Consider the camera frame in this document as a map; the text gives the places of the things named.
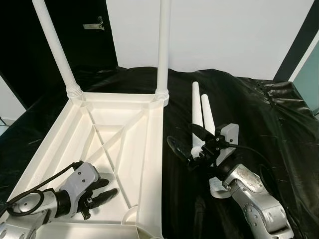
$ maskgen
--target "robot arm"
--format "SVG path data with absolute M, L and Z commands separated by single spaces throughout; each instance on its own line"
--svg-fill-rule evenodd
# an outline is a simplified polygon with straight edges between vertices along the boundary
M 259 176 L 244 165 L 236 165 L 222 185 L 242 209 L 255 239 L 294 237 L 283 206 L 268 193 Z
M 9 207 L 8 219 L 0 224 L 0 239 L 34 239 L 40 226 L 61 216 L 71 218 L 78 212 L 85 220 L 89 219 L 90 209 L 117 194 L 118 190 L 114 188 L 92 198 L 93 190 L 108 183 L 90 163 L 79 163 L 59 191 L 52 188 L 34 190 Z
M 292 239 L 294 233 L 289 225 L 284 208 L 269 194 L 260 177 L 242 164 L 227 165 L 229 157 L 237 147 L 238 125 L 219 127 L 215 135 L 203 127 L 193 124 L 193 133 L 205 141 L 198 157 L 193 158 L 187 146 L 169 136 L 167 142 L 175 154 L 187 163 L 188 168 L 207 167 L 222 181 L 243 211 L 255 239 Z

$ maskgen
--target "black plastic sheet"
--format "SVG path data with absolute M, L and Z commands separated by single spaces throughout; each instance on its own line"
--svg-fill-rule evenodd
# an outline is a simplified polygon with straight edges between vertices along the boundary
M 153 94 L 156 68 L 77 69 L 87 92 Z M 189 172 L 169 148 L 169 135 L 191 144 L 192 87 L 208 94 L 215 125 L 239 124 L 239 144 L 268 158 L 281 203 L 297 239 L 319 238 L 319 122 L 290 82 L 233 77 L 217 70 L 169 70 L 164 109 L 162 231 L 168 239 L 253 238 L 232 199 L 214 199 L 208 181 Z M 63 85 L 46 94 L 0 137 L 0 204 L 3 204 L 67 101 Z M 234 162 L 258 173 L 258 156 L 237 149 Z

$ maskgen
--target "white plastic cylinder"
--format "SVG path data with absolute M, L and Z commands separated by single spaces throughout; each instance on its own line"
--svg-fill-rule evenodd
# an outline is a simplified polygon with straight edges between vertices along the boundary
M 205 129 L 215 135 L 215 124 L 207 95 L 201 96 Z
M 192 98 L 192 122 L 199 126 L 203 127 L 203 117 L 201 113 L 201 103 L 200 103 L 200 95 L 199 95 L 199 85 L 198 82 L 193 82 L 193 98 Z M 201 141 L 194 133 L 193 133 L 193 148 L 191 150 L 191 155 L 193 157 L 198 157 L 199 153 L 202 151 L 201 147 L 205 144 L 205 142 Z
M 49 43 L 53 57 L 65 83 L 67 95 L 68 97 L 77 97 L 82 94 L 82 91 L 74 79 L 45 2 L 44 0 L 32 0 L 32 2 L 46 40 Z
M 158 62 L 158 83 L 155 91 L 155 98 L 164 101 L 164 106 L 168 105 L 168 54 L 169 54 L 169 27 L 170 27 L 170 7 L 171 0 L 160 1 L 159 17 L 159 62 Z

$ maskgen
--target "white wall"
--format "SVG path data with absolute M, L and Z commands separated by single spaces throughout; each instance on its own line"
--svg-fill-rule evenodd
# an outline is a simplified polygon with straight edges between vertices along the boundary
M 17 120 L 25 108 L 0 76 L 0 117 L 7 124 Z
M 172 0 L 169 67 L 273 79 L 314 0 Z M 119 66 L 157 66 L 160 0 L 106 0 Z

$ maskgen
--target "black cable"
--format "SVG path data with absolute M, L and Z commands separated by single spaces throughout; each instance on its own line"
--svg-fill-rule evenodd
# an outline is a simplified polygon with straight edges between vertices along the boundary
M 8 202 L 5 203 L 5 206 L 3 209 L 1 209 L 0 211 L 0 217 L 2 217 L 2 215 L 8 211 L 8 213 L 12 214 L 13 216 L 16 216 L 16 217 L 21 217 L 21 216 L 26 216 L 26 215 L 29 215 L 30 213 L 34 212 L 36 209 L 38 209 L 42 202 L 43 202 L 43 198 L 44 195 L 41 191 L 39 191 L 38 189 L 42 186 L 44 186 L 45 184 L 51 182 L 52 180 L 56 179 L 57 177 L 61 176 L 63 173 L 65 173 L 67 170 L 69 170 L 70 168 L 77 168 L 79 165 L 79 162 L 76 162 L 76 163 L 71 163 L 69 166 L 67 166 L 66 168 L 64 168 L 63 170 L 61 170 L 60 172 L 58 172 L 57 174 L 53 175 L 52 177 L 48 178 L 47 180 L 45 180 L 44 182 L 40 183 L 39 185 L 31 188 L 30 190 L 24 192 L 24 193 L 21 193 L 19 195 L 17 195 L 16 197 L 12 198 L 11 200 L 9 200 Z M 35 205 L 34 208 L 32 208 L 31 210 L 27 211 L 27 212 L 23 212 L 23 213 L 17 213 L 17 212 L 14 212 L 12 210 L 12 206 L 17 202 L 19 201 L 20 199 L 24 198 L 25 196 L 31 194 L 31 193 L 38 193 L 40 195 L 40 201 L 39 203 L 37 203 L 37 205 Z
M 229 145 L 229 147 L 232 147 L 232 148 L 241 148 L 241 149 L 250 150 L 250 151 L 254 152 L 255 154 L 259 155 L 259 156 L 265 161 L 265 163 L 267 164 L 267 166 L 270 166 L 270 165 L 269 165 L 270 163 L 269 163 L 268 159 L 266 159 L 265 156 L 263 156 L 260 152 L 254 150 L 253 148 L 246 147 L 246 146 L 242 146 L 242 145 L 237 145 L 237 144 L 231 144 L 231 143 L 228 144 L 228 145 Z

